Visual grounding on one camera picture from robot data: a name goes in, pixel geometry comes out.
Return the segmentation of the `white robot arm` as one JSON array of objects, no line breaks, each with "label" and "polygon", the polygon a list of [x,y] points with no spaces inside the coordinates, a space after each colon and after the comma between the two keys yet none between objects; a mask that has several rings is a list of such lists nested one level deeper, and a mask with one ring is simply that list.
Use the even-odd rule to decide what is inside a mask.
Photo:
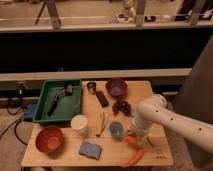
[{"label": "white robot arm", "polygon": [[151,125],[158,123],[213,154],[213,125],[172,112],[166,106],[167,101],[160,94],[140,101],[130,130],[139,137],[144,137]]}]

